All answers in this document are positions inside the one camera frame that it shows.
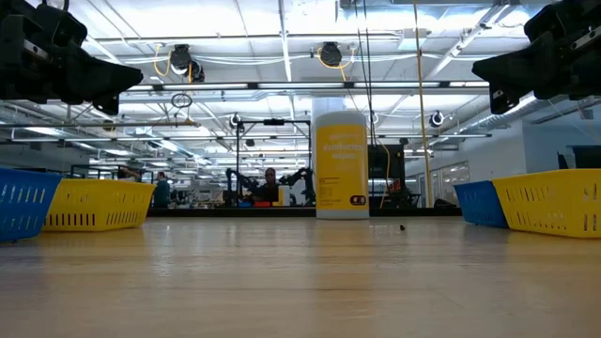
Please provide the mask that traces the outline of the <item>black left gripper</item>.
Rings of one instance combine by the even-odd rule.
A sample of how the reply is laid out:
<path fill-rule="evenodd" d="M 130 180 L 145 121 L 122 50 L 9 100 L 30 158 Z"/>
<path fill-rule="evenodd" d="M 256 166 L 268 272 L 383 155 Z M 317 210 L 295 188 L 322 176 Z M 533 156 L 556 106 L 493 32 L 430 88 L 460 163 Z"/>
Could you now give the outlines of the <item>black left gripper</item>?
<path fill-rule="evenodd" d="M 0 100 L 44 102 L 66 94 L 118 115 L 119 95 L 142 82 L 142 71 L 83 50 L 87 30 L 69 13 L 70 0 L 60 1 L 34 7 L 0 0 Z"/>

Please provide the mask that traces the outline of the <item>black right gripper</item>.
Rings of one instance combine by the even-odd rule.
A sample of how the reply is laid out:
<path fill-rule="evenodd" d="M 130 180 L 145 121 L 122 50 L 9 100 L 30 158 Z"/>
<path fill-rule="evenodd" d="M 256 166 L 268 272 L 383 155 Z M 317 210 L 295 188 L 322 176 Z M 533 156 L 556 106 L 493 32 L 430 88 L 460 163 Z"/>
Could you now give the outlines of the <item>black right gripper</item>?
<path fill-rule="evenodd" d="M 489 83 L 490 111 L 503 115 L 534 92 L 539 99 L 601 97 L 601 0 L 559 0 L 524 28 L 531 44 L 476 61 L 472 73 Z"/>

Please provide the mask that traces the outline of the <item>yellow vertical pole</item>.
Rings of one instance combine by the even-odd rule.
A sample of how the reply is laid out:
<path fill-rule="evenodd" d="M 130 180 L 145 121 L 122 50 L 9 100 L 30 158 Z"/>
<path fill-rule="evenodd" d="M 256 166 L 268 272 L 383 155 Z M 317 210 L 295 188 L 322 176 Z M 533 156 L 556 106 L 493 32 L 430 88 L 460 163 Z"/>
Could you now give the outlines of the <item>yellow vertical pole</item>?
<path fill-rule="evenodd" d="M 430 155 L 428 152 L 428 143 L 425 127 L 425 111 L 424 111 L 424 78 L 422 71 L 422 49 L 420 44 L 420 27 L 419 27 L 419 13 L 418 13 L 418 0 L 412 0 L 414 23 L 415 23 L 415 45 L 416 45 L 416 57 L 417 57 L 417 76 L 419 86 L 419 102 L 420 102 L 420 122 L 421 122 L 421 135 L 422 145 L 424 149 L 424 179 L 426 191 L 424 193 L 426 198 L 426 207 L 432 207 L 432 183 L 430 176 Z"/>

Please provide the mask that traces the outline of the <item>yellow plastic basket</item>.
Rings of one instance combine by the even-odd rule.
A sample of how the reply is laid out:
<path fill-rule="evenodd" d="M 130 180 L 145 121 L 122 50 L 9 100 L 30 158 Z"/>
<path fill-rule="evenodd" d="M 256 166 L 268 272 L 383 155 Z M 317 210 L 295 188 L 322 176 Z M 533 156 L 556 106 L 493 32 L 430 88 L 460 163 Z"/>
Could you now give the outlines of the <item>yellow plastic basket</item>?
<path fill-rule="evenodd" d="M 601 238 L 601 169 L 562 169 L 492 183 L 511 229 Z"/>
<path fill-rule="evenodd" d="M 64 178 L 42 230 L 101 232 L 141 226 L 155 186 L 123 180 Z"/>

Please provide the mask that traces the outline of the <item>person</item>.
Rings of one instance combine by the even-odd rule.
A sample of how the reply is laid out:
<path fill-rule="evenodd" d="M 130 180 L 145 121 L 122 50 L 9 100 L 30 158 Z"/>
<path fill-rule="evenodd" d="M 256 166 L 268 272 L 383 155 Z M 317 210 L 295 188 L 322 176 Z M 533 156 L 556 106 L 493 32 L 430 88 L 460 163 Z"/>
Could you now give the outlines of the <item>person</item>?
<path fill-rule="evenodd" d="M 266 169 L 265 179 L 266 183 L 260 186 L 254 193 L 254 200 L 256 202 L 277 202 L 279 200 L 279 187 L 274 168 Z"/>
<path fill-rule="evenodd" d="M 168 208 L 170 203 L 170 184 L 164 172 L 157 174 L 157 184 L 153 193 L 154 208 Z"/>

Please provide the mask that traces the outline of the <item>blue plastic basket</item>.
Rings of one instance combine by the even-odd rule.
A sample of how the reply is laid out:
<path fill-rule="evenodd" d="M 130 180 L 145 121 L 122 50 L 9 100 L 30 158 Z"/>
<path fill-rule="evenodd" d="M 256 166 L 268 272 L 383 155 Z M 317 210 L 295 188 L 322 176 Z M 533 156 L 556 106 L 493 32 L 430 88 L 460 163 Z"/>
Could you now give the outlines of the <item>blue plastic basket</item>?
<path fill-rule="evenodd" d="M 455 192 L 467 223 L 508 228 L 500 199 L 490 180 L 455 185 Z"/>
<path fill-rule="evenodd" d="M 0 168 L 0 242 L 36 237 L 62 177 Z"/>

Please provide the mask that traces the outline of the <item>black monitor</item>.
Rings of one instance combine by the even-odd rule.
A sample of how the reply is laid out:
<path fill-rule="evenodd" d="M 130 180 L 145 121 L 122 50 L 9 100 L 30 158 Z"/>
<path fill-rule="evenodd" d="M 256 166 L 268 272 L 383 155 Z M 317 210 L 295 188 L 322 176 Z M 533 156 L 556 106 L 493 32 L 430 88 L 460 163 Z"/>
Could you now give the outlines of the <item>black monitor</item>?
<path fill-rule="evenodd" d="M 402 145 L 369 146 L 368 175 L 370 178 L 404 178 L 404 147 Z"/>

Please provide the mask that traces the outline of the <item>yellow disinfecting wipes canister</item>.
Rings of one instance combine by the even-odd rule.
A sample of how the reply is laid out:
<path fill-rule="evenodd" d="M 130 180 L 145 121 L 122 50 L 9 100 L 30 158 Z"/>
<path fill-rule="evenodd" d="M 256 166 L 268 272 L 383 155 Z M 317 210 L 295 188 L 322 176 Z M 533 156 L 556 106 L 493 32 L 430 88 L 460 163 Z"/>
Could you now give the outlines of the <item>yellow disinfecting wipes canister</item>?
<path fill-rule="evenodd" d="M 369 218 L 367 126 L 364 115 L 332 112 L 314 125 L 316 216 Z"/>

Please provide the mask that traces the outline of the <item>overhead light bar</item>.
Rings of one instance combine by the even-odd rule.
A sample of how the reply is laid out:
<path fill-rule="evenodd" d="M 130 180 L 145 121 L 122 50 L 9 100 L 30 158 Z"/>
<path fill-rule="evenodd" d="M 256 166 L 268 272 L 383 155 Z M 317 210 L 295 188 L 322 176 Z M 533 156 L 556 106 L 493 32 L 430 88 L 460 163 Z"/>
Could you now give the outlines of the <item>overhead light bar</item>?
<path fill-rule="evenodd" d="M 130 91 L 178 90 L 292 90 L 292 89 L 417 89 L 418 82 L 278 82 L 278 83 L 218 83 L 218 84 L 139 84 Z"/>

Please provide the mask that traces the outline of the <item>black table frame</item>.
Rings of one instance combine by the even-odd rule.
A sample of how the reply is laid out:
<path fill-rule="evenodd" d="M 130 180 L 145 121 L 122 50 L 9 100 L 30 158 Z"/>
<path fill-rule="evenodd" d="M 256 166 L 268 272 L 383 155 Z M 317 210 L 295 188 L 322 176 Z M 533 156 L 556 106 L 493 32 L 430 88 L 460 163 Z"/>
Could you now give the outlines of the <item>black table frame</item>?
<path fill-rule="evenodd" d="M 315 217 L 316 210 L 310 207 L 218 207 L 213 209 L 166 209 L 151 208 L 147 217 L 156 218 L 294 218 Z M 454 217 L 461 216 L 455 208 L 383 208 L 371 209 L 371 217 Z"/>

